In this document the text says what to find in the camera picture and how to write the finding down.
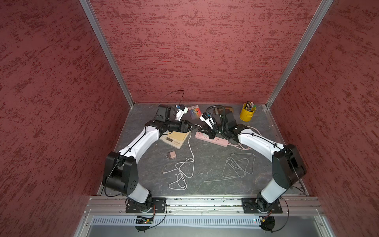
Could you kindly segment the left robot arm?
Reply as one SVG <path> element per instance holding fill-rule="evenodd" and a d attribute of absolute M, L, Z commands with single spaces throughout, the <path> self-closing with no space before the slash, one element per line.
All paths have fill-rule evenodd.
<path fill-rule="evenodd" d="M 150 211 L 152 194 L 139 183 L 137 165 L 149 147 L 166 132 L 188 133 L 195 129 L 194 124 L 182 120 L 189 109 L 182 104 L 176 108 L 175 119 L 171 119 L 171 108 L 159 105 L 154 119 L 145 123 L 142 132 L 129 145 L 107 155 L 102 180 L 106 196 L 110 196 L 106 189 L 112 189 L 134 201 L 142 212 Z"/>

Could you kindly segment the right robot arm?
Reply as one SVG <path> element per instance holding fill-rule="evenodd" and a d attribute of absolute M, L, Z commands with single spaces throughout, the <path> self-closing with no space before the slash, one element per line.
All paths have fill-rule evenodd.
<path fill-rule="evenodd" d="M 255 133 L 250 127 L 237 124 L 233 113 L 224 106 L 211 106 L 200 116 L 207 124 L 206 134 L 214 139 L 216 134 L 227 140 L 245 145 L 272 164 L 272 179 L 257 195 L 255 207 L 260 213 L 271 211 L 273 204 L 295 183 L 303 178 L 307 169 L 293 144 L 283 145 Z"/>

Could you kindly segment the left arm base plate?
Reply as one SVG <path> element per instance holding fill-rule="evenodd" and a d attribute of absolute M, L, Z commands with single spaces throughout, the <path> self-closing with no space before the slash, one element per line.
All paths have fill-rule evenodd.
<path fill-rule="evenodd" d="M 127 199 L 126 202 L 126 213 L 134 214 L 161 214 L 165 213 L 166 210 L 166 198 L 148 198 L 145 203 L 139 203 L 132 199 Z"/>

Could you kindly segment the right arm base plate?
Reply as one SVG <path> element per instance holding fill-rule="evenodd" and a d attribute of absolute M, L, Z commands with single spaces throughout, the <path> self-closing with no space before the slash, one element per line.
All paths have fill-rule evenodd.
<path fill-rule="evenodd" d="M 283 210 L 279 199 L 273 203 L 266 202 L 263 198 L 242 198 L 242 208 L 245 214 L 282 214 Z"/>

